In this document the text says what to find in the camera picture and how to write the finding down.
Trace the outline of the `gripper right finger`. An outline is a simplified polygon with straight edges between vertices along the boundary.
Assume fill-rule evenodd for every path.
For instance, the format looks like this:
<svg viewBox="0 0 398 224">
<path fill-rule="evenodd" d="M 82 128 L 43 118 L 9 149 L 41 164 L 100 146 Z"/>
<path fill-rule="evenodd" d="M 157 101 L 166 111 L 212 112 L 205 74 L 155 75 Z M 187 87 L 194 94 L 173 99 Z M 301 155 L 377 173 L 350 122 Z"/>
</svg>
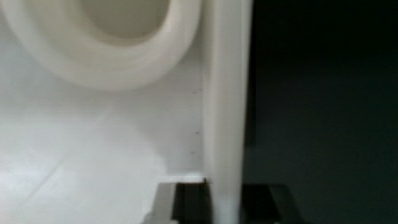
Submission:
<svg viewBox="0 0 398 224">
<path fill-rule="evenodd" d="M 242 224 L 303 224 L 303 215 L 287 185 L 244 186 Z"/>
</svg>

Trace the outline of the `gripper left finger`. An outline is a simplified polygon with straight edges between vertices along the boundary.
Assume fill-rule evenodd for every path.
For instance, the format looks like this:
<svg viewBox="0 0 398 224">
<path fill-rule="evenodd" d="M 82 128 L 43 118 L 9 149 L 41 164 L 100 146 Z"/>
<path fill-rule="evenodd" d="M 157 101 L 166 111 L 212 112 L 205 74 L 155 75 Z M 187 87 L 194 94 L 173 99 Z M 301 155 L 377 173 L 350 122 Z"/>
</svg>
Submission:
<svg viewBox="0 0 398 224">
<path fill-rule="evenodd" d="M 155 197 L 155 224 L 208 224 L 205 183 L 162 183 Z"/>
</svg>

